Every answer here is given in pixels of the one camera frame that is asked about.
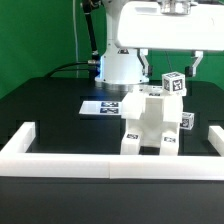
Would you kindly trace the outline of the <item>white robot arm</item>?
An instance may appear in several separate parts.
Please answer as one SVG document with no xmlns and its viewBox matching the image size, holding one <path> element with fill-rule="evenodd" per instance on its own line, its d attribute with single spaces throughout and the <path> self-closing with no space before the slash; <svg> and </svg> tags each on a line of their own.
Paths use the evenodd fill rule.
<svg viewBox="0 0 224 224">
<path fill-rule="evenodd" d="M 150 50 L 193 54 L 186 74 L 194 76 L 205 52 L 224 51 L 224 3 L 207 0 L 102 0 L 107 45 L 96 84 L 127 89 L 146 84 Z"/>
</svg>

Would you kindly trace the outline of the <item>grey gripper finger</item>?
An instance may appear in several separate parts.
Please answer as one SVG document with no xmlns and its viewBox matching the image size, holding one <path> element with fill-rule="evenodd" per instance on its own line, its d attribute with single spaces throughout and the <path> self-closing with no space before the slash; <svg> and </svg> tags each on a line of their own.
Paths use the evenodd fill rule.
<svg viewBox="0 0 224 224">
<path fill-rule="evenodd" d="M 145 76 L 151 76 L 152 75 L 152 66 L 148 62 L 147 55 L 148 55 L 148 50 L 146 50 L 146 49 L 139 50 L 139 57 L 140 57 L 140 62 L 143 67 L 143 74 Z"/>
<path fill-rule="evenodd" d="M 192 64 L 185 68 L 185 75 L 187 77 L 195 77 L 197 74 L 197 67 L 202 61 L 204 56 L 203 51 L 193 51 L 192 52 Z"/>
</svg>

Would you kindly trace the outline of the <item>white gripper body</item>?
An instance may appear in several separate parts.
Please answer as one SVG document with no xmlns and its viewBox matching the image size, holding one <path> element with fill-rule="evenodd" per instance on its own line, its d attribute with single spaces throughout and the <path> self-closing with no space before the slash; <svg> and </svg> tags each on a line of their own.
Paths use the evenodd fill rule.
<svg viewBox="0 0 224 224">
<path fill-rule="evenodd" d="M 121 11 L 116 45 L 183 51 L 224 50 L 224 5 L 198 4 L 189 15 L 164 15 L 156 2 L 131 1 Z"/>
</svg>

